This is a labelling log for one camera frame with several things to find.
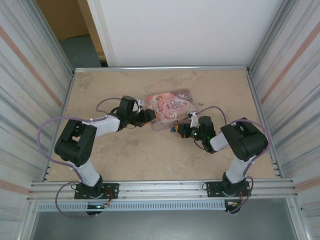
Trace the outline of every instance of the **black bracket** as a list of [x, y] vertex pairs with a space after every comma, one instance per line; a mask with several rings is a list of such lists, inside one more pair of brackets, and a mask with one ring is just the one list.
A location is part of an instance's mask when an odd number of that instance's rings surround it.
[[221, 181], [208, 181], [205, 183], [206, 193], [208, 198], [221, 198], [221, 197], [240, 197], [240, 192], [242, 192], [243, 197], [247, 197], [249, 194], [250, 186], [249, 182], [245, 181], [244, 184], [232, 195], [228, 195], [225, 192], [224, 186]]
[[112, 199], [117, 199], [119, 194], [119, 183], [102, 183], [102, 193], [99, 197], [93, 198], [82, 191], [82, 184], [76, 184], [74, 199], [110, 199], [110, 190]]

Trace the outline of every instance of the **metal extrusion frame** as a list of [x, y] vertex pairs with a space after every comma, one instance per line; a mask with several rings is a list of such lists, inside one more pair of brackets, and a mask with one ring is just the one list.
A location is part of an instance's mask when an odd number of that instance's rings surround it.
[[[214, 70], [245, 70], [246, 66], [177, 66], [177, 67], [109, 67], [109, 68], [76, 68], [75, 73], [81, 72], [127, 72], [127, 71], [214, 71]], [[267, 122], [263, 115], [263, 110], [255, 91], [251, 76], [247, 73], [248, 84], [251, 89], [252, 97], [256, 106], [261, 123], [268, 127]], [[64, 113], [74, 79], [70, 84], [68, 94], [62, 108], [62, 114]], [[297, 205], [293, 203], [297, 202], [297, 192], [292, 179], [281, 178], [281, 166], [277, 164], [277, 152], [274, 146], [270, 148], [270, 154], [272, 158], [272, 164], [276, 178], [268, 179], [254, 179], [254, 188], [250, 199], [286, 199], [288, 203], [288, 211], [291, 215], [292, 222], [296, 231], [296, 235], [299, 240], [308, 240], [308, 231], [306, 230], [304, 217], [299, 212]], [[114, 204], [113, 211], [134, 211], [134, 206], [139, 205], [141, 210], [155, 210], [161, 204], [164, 206], [171, 206], [169, 204], [185, 204], [184, 207], [181, 205], [175, 205], [174, 210], [189, 210], [192, 209], [192, 203], [198, 204], [199, 208], [194, 209], [212, 209], [222, 210], [219, 203], [226, 199], [234, 199], [232, 197], [215, 197], [208, 198], [207, 192], [202, 189], [204, 182], [214, 182], [219, 180], [184, 180], [184, 181], [117, 181], [120, 184], [118, 199], [112, 200]], [[66, 182], [34, 182], [31, 185], [30, 193], [27, 198], [25, 208], [25, 221], [24, 226], [19, 233], [21, 240], [30, 239], [33, 226], [36, 221], [38, 212], [52, 212], [56, 211], [56, 207], [53, 205], [58, 189]], [[84, 212], [87, 209], [87, 200], [75, 200], [74, 190], [71, 186], [66, 186], [59, 195], [58, 204], [65, 211], [71, 212]], [[101, 200], [90, 200], [90, 202], [99, 203]]]

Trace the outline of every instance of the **orange stripe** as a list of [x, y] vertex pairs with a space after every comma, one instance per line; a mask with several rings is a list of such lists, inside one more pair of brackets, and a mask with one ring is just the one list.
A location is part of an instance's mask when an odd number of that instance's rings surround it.
[[12, 49], [12, 51], [17, 55], [17, 57], [21, 60], [21, 62], [25, 65], [25, 67], [32, 73], [35, 79], [41, 84], [41, 86], [47, 91], [50, 97], [59, 105], [62, 106], [62, 102], [59, 98], [54, 94], [54, 92], [50, 89], [50, 87], [46, 84], [46, 82], [42, 79], [40, 74], [36, 71], [34, 66], [29, 62], [29, 60], [25, 57], [25, 55], [19, 50], [17, 45], [12, 41], [6, 31], [0, 26], [0, 36], [6, 42], [6, 44]]
[[298, 192], [300, 192], [300, 191], [307, 190], [307, 189], [317, 187], [317, 186], [320, 186], [320, 176], [317, 176], [317, 177], [314, 177], [310, 180], [296, 184], [295, 189]]
[[0, 189], [8, 190], [10, 192], [15, 192], [18, 194], [29, 194], [29, 189], [3, 180], [0, 180]]
[[268, 96], [271, 94], [271, 92], [276, 88], [276, 86], [280, 83], [280, 81], [284, 78], [284, 76], [287, 74], [287, 72], [290, 70], [290, 68], [293, 66], [293, 64], [297, 61], [297, 59], [304, 53], [304, 51], [309, 47], [309, 45], [313, 42], [313, 40], [316, 38], [318, 33], [320, 32], [320, 22], [315, 26], [315, 28], [312, 30], [312, 32], [309, 34], [309, 36], [304, 40], [301, 47], [298, 49], [296, 54], [293, 56], [291, 61], [287, 64], [287, 66], [282, 70], [280, 75], [276, 78], [274, 83], [271, 85], [269, 90], [266, 92], [264, 97], [261, 99], [261, 103], [264, 104]]

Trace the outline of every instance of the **white panel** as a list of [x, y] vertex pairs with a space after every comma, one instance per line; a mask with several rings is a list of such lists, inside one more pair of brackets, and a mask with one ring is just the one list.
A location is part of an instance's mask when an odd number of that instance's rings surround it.
[[283, 0], [88, 0], [111, 67], [248, 65]]

